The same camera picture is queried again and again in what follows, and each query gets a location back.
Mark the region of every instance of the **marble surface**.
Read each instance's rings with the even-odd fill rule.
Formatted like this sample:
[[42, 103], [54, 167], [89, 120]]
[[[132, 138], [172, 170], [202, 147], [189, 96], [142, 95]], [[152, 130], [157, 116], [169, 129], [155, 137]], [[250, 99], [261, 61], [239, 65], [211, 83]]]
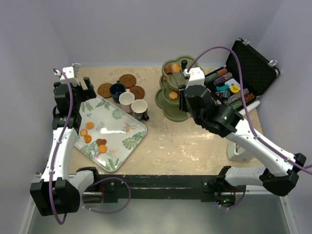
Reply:
[[[208, 73], [214, 68], [204, 70]], [[102, 83], [115, 83], [124, 74], [133, 74], [137, 78], [136, 84], [145, 89], [144, 100], [149, 105], [150, 120], [143, 122], [147, 127], [145, 138], [111, 174], [215, 175], [226, 165], [261, 165], [255, 158], [248, 163], [229, 161], [228, 140], [203, 130], [192, 119], [181, 123], [168, 120], [155, 103], [155, 93], [160, 89], [160, 67], [81, 67], [78, 79], [83, 83], [82, 78], [89, 77], [96, 91]], [[262, 132], [256, 110], [251, 111], [250, 116], [254, 127]], [[74, 147], [70, 173], [75, 174], [77, 169], [90, 166], [96, 166], [100, 174], [109, 174]]]

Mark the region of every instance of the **case latch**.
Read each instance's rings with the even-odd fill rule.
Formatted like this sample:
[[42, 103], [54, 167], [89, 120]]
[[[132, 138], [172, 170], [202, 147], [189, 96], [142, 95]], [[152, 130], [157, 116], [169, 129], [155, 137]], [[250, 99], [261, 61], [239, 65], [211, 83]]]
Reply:
[[243, 41], [243, 44], [244, 45], [248, 45], [250, 43], [250, 40], [249, 39], [245, 39], [244, 41]]
[[274, 67], [276, 64], [277, 64], [277, 61], [276, 61], [275, 59], [271, 60], [271, 61], [268, 63], [268, 65], [269, 65], [270, 67]]

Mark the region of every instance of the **coaster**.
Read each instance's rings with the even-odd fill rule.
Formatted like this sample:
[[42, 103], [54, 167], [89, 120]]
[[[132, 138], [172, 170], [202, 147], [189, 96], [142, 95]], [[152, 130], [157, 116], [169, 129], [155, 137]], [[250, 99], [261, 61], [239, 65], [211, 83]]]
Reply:
[[111, 86], [112, 84], [110, 83], [101, 84], [97, 89], [97, 93], [103, 98], [110, 98], [112, 96], [111, 92], [109, 92]]
[[141, 86], [132, 86], [130, 92], [135, 95], [135, 99], [143, 99], [145, 96], [145, 91]]
[[137, 79], [134, 75], [124, 74], [119, 78], [119, 82], [123, 84], [126, 88], [130, 88], [136, 84]]

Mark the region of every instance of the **black metal base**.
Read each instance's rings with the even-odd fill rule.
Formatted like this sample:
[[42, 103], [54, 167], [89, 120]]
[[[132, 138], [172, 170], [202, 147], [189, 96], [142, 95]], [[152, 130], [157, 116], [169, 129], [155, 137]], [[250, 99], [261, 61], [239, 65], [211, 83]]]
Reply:
[[[77, 212], [80, 205], [79, 191], [66, 179], [53, 182], [53, 200], [58, 214]], [[42, 216], [52, 215], [49, 182], [32, 183], [30, 194]]]
[[[232, 186], [221, 186], [217, 175], [99, 175], [99, 179], [118, 177], [131, 188], [131, 199], [194, 199], [215, 202], [215, 193], [231, 192]], [[103, 192], [104, 203], [127, 199], [127, 187], [119, 180], [103, 182], [102, 188], [90, 188], [87, 192]]]

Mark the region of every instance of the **gray wall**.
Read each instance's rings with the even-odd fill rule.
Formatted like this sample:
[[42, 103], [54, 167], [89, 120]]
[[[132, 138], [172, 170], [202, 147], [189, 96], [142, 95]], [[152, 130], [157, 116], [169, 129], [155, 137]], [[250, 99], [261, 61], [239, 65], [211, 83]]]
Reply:
[[1, 233], [15, 234], [51, 147], [54, 66], [69, 60], [38, 0], [0, 2]]
[[[41, 0], [71, 62], [162, 65], [181, 54], [257, 45], [282, 0]], [[203, 63], [224, 64], [211, 52]]]
[[[275, 58], [282, 75], [262, 98], [258, 113], [264, 134], [284, 149], [303, 153], [312, 163], [312, 2], [284, 0], [257, 47]], [[300, 172], [290, 193], [300, 233], [311, 233], [312, 177]]]

